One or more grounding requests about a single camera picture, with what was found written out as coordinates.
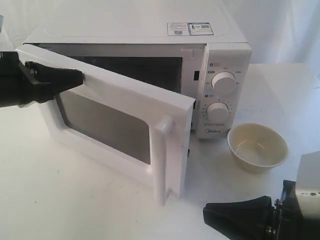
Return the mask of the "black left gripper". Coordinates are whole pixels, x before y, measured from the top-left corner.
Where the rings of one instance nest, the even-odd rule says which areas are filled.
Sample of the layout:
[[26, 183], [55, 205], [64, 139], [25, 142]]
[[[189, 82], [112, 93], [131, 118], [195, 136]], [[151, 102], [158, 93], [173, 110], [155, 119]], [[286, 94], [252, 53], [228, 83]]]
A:
[[83, 73], [77, 69], [49, 67], [36, 62], [32, 62], [32, 69], [34, 76], [22, 62], [17, 63], [18, 97], [15, 105], [21, 108], [32, 103], [46, 103], [83, 84]]

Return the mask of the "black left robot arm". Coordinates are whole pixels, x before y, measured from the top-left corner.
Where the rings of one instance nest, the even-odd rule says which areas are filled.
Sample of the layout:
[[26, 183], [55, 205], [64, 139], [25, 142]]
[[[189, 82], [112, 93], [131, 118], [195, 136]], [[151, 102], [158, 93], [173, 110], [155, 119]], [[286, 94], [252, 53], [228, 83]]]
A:
[[0, 53], [0, 106], [23, 106], [51, 101], [84, 83], [80, 70], [54, 68], [37, 62], [22, 63], [16, 51]]

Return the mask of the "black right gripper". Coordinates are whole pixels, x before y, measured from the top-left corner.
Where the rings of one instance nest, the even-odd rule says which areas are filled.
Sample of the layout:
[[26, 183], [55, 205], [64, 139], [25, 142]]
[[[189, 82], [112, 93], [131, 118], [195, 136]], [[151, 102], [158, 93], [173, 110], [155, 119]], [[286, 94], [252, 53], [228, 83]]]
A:
[[207, 203], [204, 223], [230, 240], [318, 240], [320, 221], [303, 216], [296, 182], [283, 181], [274, 207], [269, 196], [240, 202]]

